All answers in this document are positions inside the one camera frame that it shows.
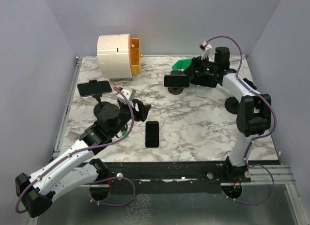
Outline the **black phone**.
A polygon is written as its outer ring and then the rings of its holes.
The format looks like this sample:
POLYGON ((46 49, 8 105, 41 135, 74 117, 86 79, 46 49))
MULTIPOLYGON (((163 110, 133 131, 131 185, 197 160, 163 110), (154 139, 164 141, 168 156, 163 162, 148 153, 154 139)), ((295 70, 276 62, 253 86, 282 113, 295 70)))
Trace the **black phone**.
POLYGON ((159 147, 159 122, 147 121, 145 127, 145 146, 147 148, 159 147))

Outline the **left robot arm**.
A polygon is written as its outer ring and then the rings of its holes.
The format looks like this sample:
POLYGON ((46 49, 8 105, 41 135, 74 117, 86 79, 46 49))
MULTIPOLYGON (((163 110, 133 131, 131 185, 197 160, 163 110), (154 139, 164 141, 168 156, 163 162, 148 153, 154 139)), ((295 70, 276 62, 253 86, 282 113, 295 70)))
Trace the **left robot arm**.
POLYGON ((108 167, 94 156, 107 146, 124 140, 121 137, 112 141, 129 122, 146 121, 151 109, 151 105, 138 99, 117 102, 117 105, 99 104, 95 113, 97 120, 58 158, 29 175, 20 173, 16 177, 17 213, 22 212, 19 210, 22 204, 23 212, 35 218, 69 191, 85 183, 103 183, 109 177, 108 167))

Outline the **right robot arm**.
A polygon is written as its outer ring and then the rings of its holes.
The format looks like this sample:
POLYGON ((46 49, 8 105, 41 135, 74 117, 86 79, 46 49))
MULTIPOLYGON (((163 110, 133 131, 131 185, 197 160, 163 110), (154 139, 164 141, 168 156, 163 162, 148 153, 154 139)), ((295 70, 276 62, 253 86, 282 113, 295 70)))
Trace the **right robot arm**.
POLYGON ((251 146, 256 139, 266 137, 271 126, 271 97, 260 94, 230 68, 230 50, 227 47, 215 49, 214 61, 209 60, 211 45, 201 44, 202 55, 192 58, 191 64, 183 70, 193 85, 227 89, 239 103, 236 125, 239 135, 228 156, 230 166, 222 170, 223 178, 233 182, 240 176, 238 167, 247 165, 251 146))

